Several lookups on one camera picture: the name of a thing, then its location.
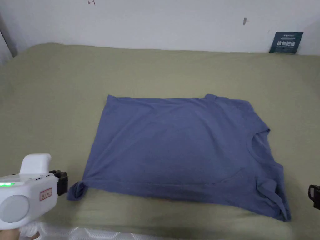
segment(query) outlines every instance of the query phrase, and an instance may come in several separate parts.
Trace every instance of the mattress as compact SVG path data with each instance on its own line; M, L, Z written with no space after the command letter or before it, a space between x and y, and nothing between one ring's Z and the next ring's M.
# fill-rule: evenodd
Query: mattress
M0 68L0 174L30 153L50 153L52 170L81 180L108 94L248 100L270 127L284 166L292 221L230 206L89 189L60 196L40 220L54 225L176 238L317 239L320 211L307 191L320 184L320 57L270 53L130 50L42 44Z

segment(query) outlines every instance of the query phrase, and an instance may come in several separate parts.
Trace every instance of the green indicator light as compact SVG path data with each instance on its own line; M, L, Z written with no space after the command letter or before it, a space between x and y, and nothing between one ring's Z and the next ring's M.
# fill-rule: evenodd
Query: green indicator light
M15 185L14 182L1 182L1 183L0 183L0 188L1 188L1 187L11 187L11 186L13 186L13 185Z

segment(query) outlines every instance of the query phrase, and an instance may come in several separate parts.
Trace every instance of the red label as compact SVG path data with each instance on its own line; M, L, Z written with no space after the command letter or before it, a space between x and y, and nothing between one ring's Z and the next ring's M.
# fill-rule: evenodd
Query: red label
M42 201L48 197L51 197L52 196L52 188L49 188L47 190L44 190L40 193L40 198L39 200Z

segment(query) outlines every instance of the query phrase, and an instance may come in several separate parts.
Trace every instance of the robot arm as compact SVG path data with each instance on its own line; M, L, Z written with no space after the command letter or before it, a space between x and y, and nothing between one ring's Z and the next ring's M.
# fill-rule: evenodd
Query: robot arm
M49 171L50 154L27 155L19 174L0 178L0 230L22 227L51 210L68 190L66 172Z

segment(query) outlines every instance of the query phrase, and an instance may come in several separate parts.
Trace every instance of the label sticker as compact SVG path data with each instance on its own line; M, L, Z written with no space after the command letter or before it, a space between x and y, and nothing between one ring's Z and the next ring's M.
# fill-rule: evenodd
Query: label sticker
M40 193L40 201L52 196L52 188L44 190Z
M270 52L296 53L303 33L276 32Z

